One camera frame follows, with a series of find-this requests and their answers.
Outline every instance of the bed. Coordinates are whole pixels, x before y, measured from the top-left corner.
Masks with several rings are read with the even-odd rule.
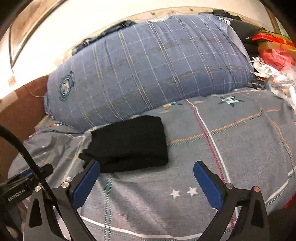
[[[97,240],[197,240],[216,213],[193,176],[197,160],[235,187],[259,186],[268,214],[294,195],[295,114],[271,92],[243,88],[180,100],[143,115],[161,117],[169,163],[100,175],[85,205],[78,209]],[[50,121],[24,145],[38,165],[53,165],[54,172],[47,178],[53,188],[82,170],[78,154],[91,141],[91,131],[100,127],[82,132]],[[18,155],[9,177],[27,168]]]

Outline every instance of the star print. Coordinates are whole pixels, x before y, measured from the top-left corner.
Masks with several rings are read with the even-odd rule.
[[[179,195],[179,191],[175,191],[174,189],[173,189],[173,192],[172,192],[170,195],[172,195],[172,196],[174,197],[174,199],[175,199],[176,197],[180,197],[180,195]]]
[[[196,188],[191,188],[191,187],[189,187],[189,188],[190,188],[190,190],[187,193],[190,193],[191,196],[193,196],[194,194],[198,194],[196,192]]]
[[[230,97],[227,97],[227,98],[220,97],[220,99],[221,99],[221,102],[218,103],[218,104],[227,103],[231,107],[234,107],[235,103],[244,102],[243,100],[236,99],[234,96],[230,96]]]

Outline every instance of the black towel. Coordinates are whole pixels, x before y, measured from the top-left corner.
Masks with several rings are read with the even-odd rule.
[[[144,115],[95,130],[79,158],[99,161],[101,173],[164,166],[168,149],[161,118]]]

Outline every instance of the denim fabric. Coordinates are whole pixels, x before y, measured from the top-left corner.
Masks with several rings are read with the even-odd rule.
[[[233,29],[208,15],[176,15],[109,34],[50,74],[45,110],[85,131],[253,79]]]
[[[84,39],[80,44],[78,44],[77,46],[75,46],[72,49],[72,55],[78,53],[80,50],[84,49],[86,46],[89,46],[90,44],[92,44],[92,43],[98,41],[99,39],[107,36],[108,34],[111,34],[113,32],[116,32],[116,31],[118,31],[120,29],[126,28],[126,27],[134,25],[134,24],[136,24],[136,23],[134,21],[132,21],[132,20],[125,20],[125,21],[122,21],[122,22],[120,22],[120,23],[106,29],[105,31],[100,33],[98,36]]]

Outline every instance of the cluttered items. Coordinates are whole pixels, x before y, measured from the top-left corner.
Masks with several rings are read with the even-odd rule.
[[[281,34],[261,30],[252,37],[258,44],[259,56],[251,61],[256,79],[250,83],[256,89],[268,89],[285,99],[296,111],[296,48]]]

